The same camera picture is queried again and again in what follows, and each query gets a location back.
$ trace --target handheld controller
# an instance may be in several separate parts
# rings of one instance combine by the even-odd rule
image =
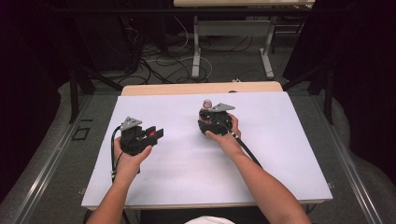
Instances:
[[[121,149],[124,153],[135,156],[142,152],[147,146],[155,146],[158,139],[163,137],[163,129],[156,131],[155,126],[142,130],[139,126],[142,121],[127,117],[120,126]]]
[[[199,111],[198,126],[203,134],[210,131],[215,134],[226,134],[233,127],[233,120],[227,110],[235,109],[234,106],[219,103],[212,107],[210,100],[205,100]]]

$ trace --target desk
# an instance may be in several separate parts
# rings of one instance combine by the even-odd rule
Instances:
[[[175,0],[176,7],[270,7],[313,5],[315,0]],[[192,77],[199,76],[201,49],[200,35],[264,35],[264,48],[260,49],[262,64],[268,79],[274,79],[268,52],[276,26],[276,17],[269,21],[198,21],[194,17],[194,58]]]
[[[163,128],[164,137],[143,161],[125,207],[255,204],[231,160],[198,128],[198,111],[206,98],[214,104],[236,107],[232,112],[239,118],[245,144],[263,168],[279,179],[300,203],[332,199],[288,94],[277,82],[241,82],[125,87],[81,205],[95,209],[110,188],[110,138],[127,116],[142,120],[144,129]]]

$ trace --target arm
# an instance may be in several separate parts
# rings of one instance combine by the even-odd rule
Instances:
[[[238,119],[231,114],[230,117],[233,132],[241,136]],[[249,158],[230,133],[220,136],[206,132],[206,135],[218,142],[236,165],[256,204],[271,223],[311,223],[291,192]]]
[[[122,154],[117,165],[114,183],[88,223],[120,223],[129,186],[137,175],[140,163],[149,155],[151,150],[152,146],[148,146],[135,156]],[[117,138],[114,140],[114,158],[118,158],[121,152],[120,138]]]

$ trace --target black curtain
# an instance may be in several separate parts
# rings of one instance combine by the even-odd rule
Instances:
[[[352,1],[318,0],[314,8]],[[340,50],[333,95],[350,123],[350,149],[396,183],[396,15],[392,1],[356,1],[356,17],[309,18],[284,77],[294,80],[321,63],[347,20],[353,34]],[[317,74],[308,80],[315,81]]]
[[[0,4],[1,202],[46,135],[60,104],[57,89],[68,75],[38,3]]]

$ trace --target white tabletop surface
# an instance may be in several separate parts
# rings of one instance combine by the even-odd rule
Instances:
[[[175,0],[176,7],[259,7],[313,5],[315,0]]]
[[[82,206],[98,206],[111,186],[110,138],[127,116],[164,137],[141,165],[126,206],[137,209],[252,205],[231,160],[198,128],[205,99],[233,105],[242,140],[263,168],[301,203],[332,199],[323,173],[286,92],[120,96],[100,148]]]

